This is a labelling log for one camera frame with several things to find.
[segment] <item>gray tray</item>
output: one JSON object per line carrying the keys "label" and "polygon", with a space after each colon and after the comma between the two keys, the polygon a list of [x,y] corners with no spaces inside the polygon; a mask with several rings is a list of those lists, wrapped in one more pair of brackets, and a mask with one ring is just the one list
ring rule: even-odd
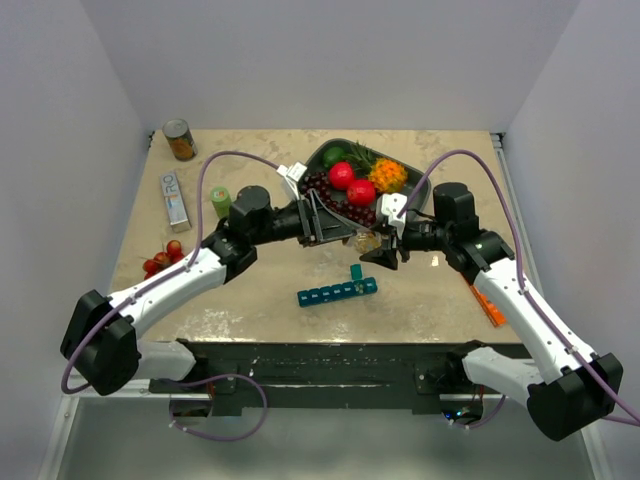
{"label": "gray tray", "polygon": [[[324,168],[324,165],[322,164],[322,157],[324,155],[324,152],[326,152],[327,150],[329,150],[332,147],[341,147],[342,149],[344,149],[345,152],[350,153],[353,151],[353,146],[355,145],[355,142],[352,142],[351,140],[347,140],[344,138],[334,138],[332,140],[328,140],[327,142],[325,142],[322,146],[320,146],[320,148],[318,148],[318,150],[316,150],[313,155],[311,155],[311,157],[309,157],[309,160],[307,160],[307,174],[313,174],[316,172],[326,172],[327,169]],[[406,163],[401,162],[400,160],[396,160],[393,157],[390,157],[389,155],[385,155],[383,153],[377,152],[373,149],[369,149],[371,150],[371,152],[373,152],[373,155],[375,157],[386,157],[390,160],[394,160],[396,162],[398,162],[399,164],[401,164],[402,166],[404,166],[407,169],[407,173],[408,173],[408,178],[407,178],[407,183],[405,184],[405,186],[402,188],[402,190],[399,193],[402,193],[403,195],[406,195],[407,197],[411,194],[411,192],[413,192],[413,190],[415,189],[416,185],[418,184],[418,181],[420,180],[420,178],[422,177],[422,174],[424,172],[421,172],[420,170],[417,170],[409,165],[407,165]],[[356,170],[356,177],[357,178],[364,178],[364,175],[358,175],[358,172]],[[422,209],[424,208],[424,206],[427,203],[427,200],[429,199],[429,193],[431,192],[431,182],[429,181],[429,179],[427,179],[427,181],[425,182],[425,184],[422,186],[422,188],[420,189],[420,193],[416,196],[416,198],[413,199],[413,202],[411,202],[411,204],[409,205],[409,209],[413,209],[415,208],[418,211],[422,211]],[[331,199],[332,200],[336,200],[336,201],[341,201],[347,198],[347,194],[346,192],[342,192],[342,191],[337,191],[337,190],[333,190],[331,192]],[[374,209],[375,210],[375,201],[369,205],[369,208]],[[411,212],[408,211],[407,212],[407,220],[411,221],[414,220],[416,218],[416,213],[415,212]]]}

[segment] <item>white wall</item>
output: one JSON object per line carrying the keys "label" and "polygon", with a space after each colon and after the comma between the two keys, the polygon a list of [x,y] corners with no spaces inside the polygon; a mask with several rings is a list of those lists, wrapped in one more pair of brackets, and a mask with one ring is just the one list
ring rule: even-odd
{"label": "white wall", "polygon": [[[505,138],[542,285],[640,409],[640,3],[583,0]],[[602,423],[617,479],[640,429]]]}
{"label": "white wall", "polygon": [[109,285],[145,135],[77,0],[4,0],[0,59],[0,476],[22,480],[75,301]]}
{"label": "white wall", "polygon": [[578,0],[82,0],[146,127],[504,131]]}

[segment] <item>red tomato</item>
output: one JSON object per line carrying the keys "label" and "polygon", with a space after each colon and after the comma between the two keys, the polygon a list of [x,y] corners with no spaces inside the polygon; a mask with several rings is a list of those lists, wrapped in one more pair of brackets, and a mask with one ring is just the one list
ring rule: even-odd
{"label": "red tomato", "polygon": [[154,262],[153,260],[145,260],[144,263],[142,264],[142,269],[145,272],[150,273],[151,275],[153,275],[154,273],[156,273],[158,271],[158,264],[156,262]]}
{"label": "red tomato", "polygon": [[346,190],[355,179],[353,168],[347,162],[338,162],[329,170],[329,182],[336,190]]}
{"label": "red tomato", "polygon": [[160,270],[171,265],[171,258],[164,252],[156,253],[155,257],[153,257],[153,261],[158,264]]}
{"label": "red tomato", "polygon": [[173,257],[171,257],[171,263],[178,263],[180,260],[182,260],[184,258],[184,255],[179,253],[178,255],[174,255]]}
{"label": "red tomato", "polygon": [[376,189],[369,180],[354,180],[347,188],[347,200],[351,205],[366,207],[376,199]]}
{"label": "red tomato", "polygon": [[180,244],[180,242],[177,240],[171,240],[169,243],[167,243],[167,253],[171,258],[175,257],[176,255],[182,255],[182,245]]}

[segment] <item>marble tabletop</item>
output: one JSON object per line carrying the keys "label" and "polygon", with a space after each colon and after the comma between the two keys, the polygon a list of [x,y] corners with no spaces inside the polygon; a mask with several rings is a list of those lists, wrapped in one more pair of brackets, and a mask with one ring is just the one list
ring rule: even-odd
{"label": "marble tabletop", "polygon": [[[480,155],[502,175],[487,132],[399,130],[194,130],[199,154],[188,162],[175,160],[160,131],[151,142],[147,162],[124,237],[112,290],[142,280],[143,258],[177,239],[191,250],[196,236],[196,179],[205,158],[219,150],[240,150],[278,164],[305,162],[332,138],[358,140],[420,170],[454,148]],[[175,170],[193,228],[173,233],[160,190],[159,177]],[[208,199],[214,186],[227,187],[233,197],[244,186],[267,188],[274,206],[284,206],[281,178],[251,160],[222,157],[209,167],[203,198],[205,234],[218,218]],[[473,192],[481,226],[497,231],[513,246],[496,194],[473,160],[455,156],[435,170],[433,185],[460,181]],[[425,207],[432,213],[431,199]],[[258,247],[258,261],[221,288],[205,292],[175,310],[145,336],[149,340],[243,342],[518,342],[508,326],[494,328],[462,276],[439,253],[414,253],[398,271],[363,264],[365,276],[376,278],[374,295],[300,308],[298,290],[345,282],[358,253],[340,242],[302,248],[295,240]]]}

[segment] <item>green cylinder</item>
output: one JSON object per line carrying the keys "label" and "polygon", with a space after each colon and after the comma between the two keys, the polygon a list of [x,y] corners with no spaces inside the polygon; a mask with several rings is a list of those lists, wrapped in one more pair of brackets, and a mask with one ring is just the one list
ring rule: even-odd
{"label": "green cylinder", "polygon": [[218,218],[229,216],[229,208],[231,207],[231,196],[229,191],[224,187],[214,187],[209,195],[213,208],[216,209]]}

